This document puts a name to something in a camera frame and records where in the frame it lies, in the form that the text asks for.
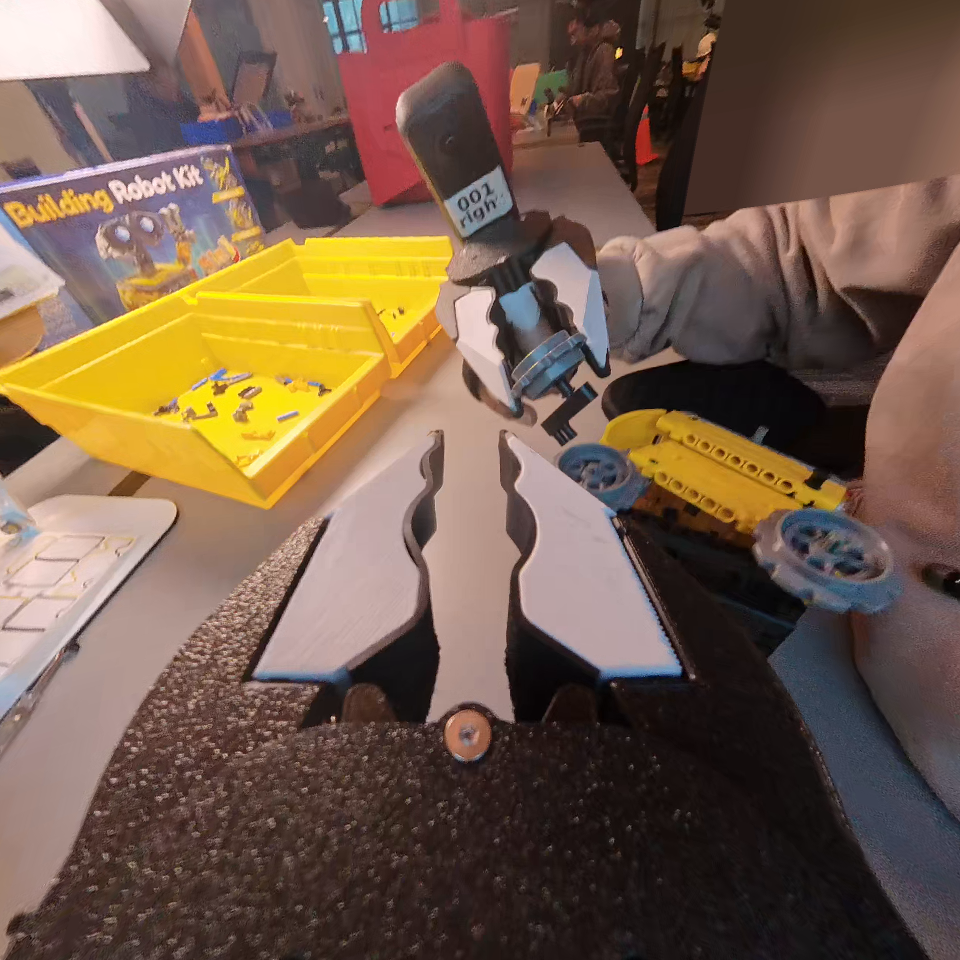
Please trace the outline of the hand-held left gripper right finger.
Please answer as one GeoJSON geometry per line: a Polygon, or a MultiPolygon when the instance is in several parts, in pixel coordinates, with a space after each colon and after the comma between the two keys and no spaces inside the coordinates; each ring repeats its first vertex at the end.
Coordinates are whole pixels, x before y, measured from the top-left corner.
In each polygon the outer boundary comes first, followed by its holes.
{"type": "Polygon", "coordinates": [[[513,432],[500,433],[498,453],[524,623],[601,682],[682,677],[614,511],[513,432]]]}

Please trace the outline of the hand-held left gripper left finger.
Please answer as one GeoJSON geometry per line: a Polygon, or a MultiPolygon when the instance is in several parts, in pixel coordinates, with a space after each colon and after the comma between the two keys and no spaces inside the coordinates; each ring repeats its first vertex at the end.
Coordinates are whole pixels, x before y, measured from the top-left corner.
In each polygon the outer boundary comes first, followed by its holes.
{"type": "Polygon", "coordinates": [[[445,434],[424,438],[324,519],[251,667],[259,683],[338,682],[426,614],[445,434]]]}

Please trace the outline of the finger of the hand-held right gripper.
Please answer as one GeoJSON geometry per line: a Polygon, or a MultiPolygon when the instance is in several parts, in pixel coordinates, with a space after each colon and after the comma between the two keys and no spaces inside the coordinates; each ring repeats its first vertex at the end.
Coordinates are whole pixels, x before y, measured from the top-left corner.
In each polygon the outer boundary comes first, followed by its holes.
{"type": "Polygon", "coordinates": [[[559,306],[582,338],[587,363],[601,378],[610,374],[610,340],[604,294],[596,268],[568,243],[551,246],[534,261],[534,279],[556,289],[559,306]]]}
{"type": "Polygon", "coordinates": [[[494,320],[496,293],[489,287],[456,287],[452,310],[455,345],[463,360],[463,380],[474,399],[500,416],[520,419],[525,414],[515,394],[512,369],[502,333],[494,320]]]}

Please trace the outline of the black brick beam with pins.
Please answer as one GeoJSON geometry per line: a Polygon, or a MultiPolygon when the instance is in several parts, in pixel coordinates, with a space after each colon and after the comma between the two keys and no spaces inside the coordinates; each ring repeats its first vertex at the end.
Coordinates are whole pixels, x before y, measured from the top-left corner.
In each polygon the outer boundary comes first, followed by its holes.
{"type": "Polygon", "coordinates": [[[597,398],[596,390],[589,383],[585,382],[576,388],[573,397],[561,402],[548,414],[541,423],[543,431],[553,439],[560,447],[564,447],[577,437],[577,432],[571,425],[572,418],[578,416],[597,398]]]}

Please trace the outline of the yellow toy brick vehicle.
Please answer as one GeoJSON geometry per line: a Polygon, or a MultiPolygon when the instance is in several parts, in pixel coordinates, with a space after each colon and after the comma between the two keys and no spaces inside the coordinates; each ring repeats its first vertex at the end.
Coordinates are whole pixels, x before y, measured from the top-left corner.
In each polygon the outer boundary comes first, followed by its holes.
{"type": "Polygon", "coordinates": [[[860,522],[850,483],[685,412],[620,415],[596,443],[625,452],[651,481],[632,509],[616,514],[736,615],[763,652],[772,653],[806,609],[817,609],[758,565],[753,533],[774,512],[805,508],[860,522]]]}

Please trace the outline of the person's right forearm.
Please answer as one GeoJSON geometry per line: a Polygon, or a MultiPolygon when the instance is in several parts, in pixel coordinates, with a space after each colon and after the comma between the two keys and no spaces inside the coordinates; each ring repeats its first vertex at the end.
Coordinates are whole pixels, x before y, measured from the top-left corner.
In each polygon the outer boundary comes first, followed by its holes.
{"type": "Polygon", "coordinates": [[[602,246],[612,352],[846,370],[958,326],[959,177],[743,208],[602,246]]]}

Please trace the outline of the white desk stand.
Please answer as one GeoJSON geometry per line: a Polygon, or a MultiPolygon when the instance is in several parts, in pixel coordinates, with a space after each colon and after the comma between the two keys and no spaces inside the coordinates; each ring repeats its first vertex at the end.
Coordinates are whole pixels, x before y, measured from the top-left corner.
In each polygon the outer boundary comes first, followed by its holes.
{"type": "Polygon", "coordinates": [[[5,676],[1,672],[1,717],[68,642],[78,641],[90,621],[164,539],[177,517],[178,509],[173,502],[150,498],[64,494],[39,501],[29,510],[20,510],[14,505],[3,506],[1,581],[2,563],[12,559],[18,548],[30,544],[42,534],[130,536],[137,538],[138,543],[122,560],[118,573],[109,578],[65,634],[50,640],[48,646],[35,650],[5,676]]]}

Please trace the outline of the yellow plastic bin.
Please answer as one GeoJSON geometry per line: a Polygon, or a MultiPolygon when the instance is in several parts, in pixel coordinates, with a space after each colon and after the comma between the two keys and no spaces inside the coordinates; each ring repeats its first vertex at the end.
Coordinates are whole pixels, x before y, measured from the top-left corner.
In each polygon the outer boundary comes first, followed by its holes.
{"type": "Polygon", "coordinates": [[[378,338],[399,378],[440,332],[435,306],[448,279],[447,236],[291,239],[264,248],[186,287],[201,292],[368,303],[378,338]]]}
{"type": "Polygon", "coordinates": [[[378,399],[391,367],[367,302],[175,295],[2,370],[2,395],[91,457],[274,507],[378,399]],[[154,411],[226,367],[326,383],[333,397],[252,466],[154,411]]]}

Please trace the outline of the black textured pad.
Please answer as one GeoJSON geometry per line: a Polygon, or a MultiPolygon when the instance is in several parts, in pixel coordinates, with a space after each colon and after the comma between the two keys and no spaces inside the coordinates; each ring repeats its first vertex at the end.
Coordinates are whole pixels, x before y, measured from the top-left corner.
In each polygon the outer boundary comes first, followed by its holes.
{"type": "Polygon", "coordinates": [[[606,387],[601,406],[608,421],[661,409],[692,414],[745,437],[764,427],[765,444],[784,453],[827,418],[818,393],[766,361],[724,366],[679,361],[635,369],[606,387]]]}

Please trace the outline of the scattered small mixed brick parts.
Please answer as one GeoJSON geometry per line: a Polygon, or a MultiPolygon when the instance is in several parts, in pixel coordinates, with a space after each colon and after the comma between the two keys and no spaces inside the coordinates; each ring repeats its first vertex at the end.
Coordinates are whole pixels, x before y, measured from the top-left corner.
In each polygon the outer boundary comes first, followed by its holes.
{"type": "Polygon", "coordinates": [[[321,380],[222,366],[152,415],[188,426],[234,466],[247,469],[332,398],[321,380]]]}

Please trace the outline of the white printed sheet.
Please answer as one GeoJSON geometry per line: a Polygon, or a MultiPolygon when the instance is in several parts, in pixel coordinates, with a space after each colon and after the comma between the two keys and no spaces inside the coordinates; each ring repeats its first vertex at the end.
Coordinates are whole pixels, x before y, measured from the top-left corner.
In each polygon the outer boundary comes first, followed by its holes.
{"type": "Polygon", "coordinates": [[[64,635],[137,544],[129,535],[48,533],[3,561],[2,675],[64,635]]]}

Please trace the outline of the blue toy kit box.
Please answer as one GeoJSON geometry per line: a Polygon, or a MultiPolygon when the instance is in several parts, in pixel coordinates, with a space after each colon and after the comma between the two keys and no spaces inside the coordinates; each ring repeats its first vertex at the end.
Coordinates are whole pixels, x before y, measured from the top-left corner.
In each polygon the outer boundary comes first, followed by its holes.
{"type": "Polygon", "coordinates": [[[1,206],[96,326],[265,248],[229,145],[11,180],[1,206]]]}

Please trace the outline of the clear pen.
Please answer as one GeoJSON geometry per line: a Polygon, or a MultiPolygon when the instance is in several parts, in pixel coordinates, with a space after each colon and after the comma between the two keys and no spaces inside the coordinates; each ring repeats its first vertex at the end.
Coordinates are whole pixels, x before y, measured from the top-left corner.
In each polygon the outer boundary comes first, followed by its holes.
{"type": "Polygon", "coordinates": [[[70,640],[47,664],[37,679],[13,703],[1,720],[1,754],[9,749],[42,700],[59,669],[80,652],[77,639],[70,640]]]}

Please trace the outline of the beige printed sweatshirt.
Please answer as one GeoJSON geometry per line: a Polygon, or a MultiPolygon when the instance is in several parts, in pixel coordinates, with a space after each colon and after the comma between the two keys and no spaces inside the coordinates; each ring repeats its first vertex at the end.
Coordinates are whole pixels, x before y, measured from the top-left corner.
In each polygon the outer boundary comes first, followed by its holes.
{"type": "Polygon", "coordinates": [[[959,604],[924,579],[959,566],[959,254],[882,375],[867,426],[861,519],[894,553],[902,593],[850,618],[857,669],[907,758],[959,812],[959,604]]]}

